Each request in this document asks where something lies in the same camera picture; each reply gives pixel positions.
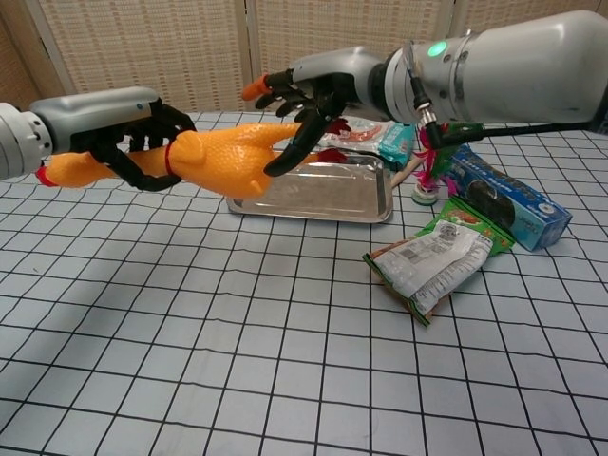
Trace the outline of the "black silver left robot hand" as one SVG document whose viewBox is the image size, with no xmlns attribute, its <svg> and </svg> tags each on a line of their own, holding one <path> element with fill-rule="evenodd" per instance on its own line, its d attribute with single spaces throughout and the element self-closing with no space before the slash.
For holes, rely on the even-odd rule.
<svg viewBox="0 0 608 456">
<path fill-rule="evenodd" d="M 50 162 L 35 173 L 43 185 L 77 188 L 118 177 L 138 190 L 159 192 L 181 182 L 163 143 L 195 125 L 149 87 L 49 98 L 29 111 L 50 136 Z"/>
</svg>

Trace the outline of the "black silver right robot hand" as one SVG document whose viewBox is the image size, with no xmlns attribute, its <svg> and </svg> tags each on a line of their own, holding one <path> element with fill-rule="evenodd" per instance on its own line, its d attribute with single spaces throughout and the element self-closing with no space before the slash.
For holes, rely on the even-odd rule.
<svg viewBox="0 0 608 456">
<path fill-rule="evenodd" d="M 344 114 L 385 121 L 387 115 L 372 98 L 374 74 L 381 65 L 364 47 L 348 47 L 300 58 L 287 69 L 265 73 L 245 86 L 241 98 L 254 101 L 257 109 L 280 102 L 277 117 L 298 112 L 294 137 L 265 166 L 265 174 L 278 177 L 296 168 Z"/>
</svg>

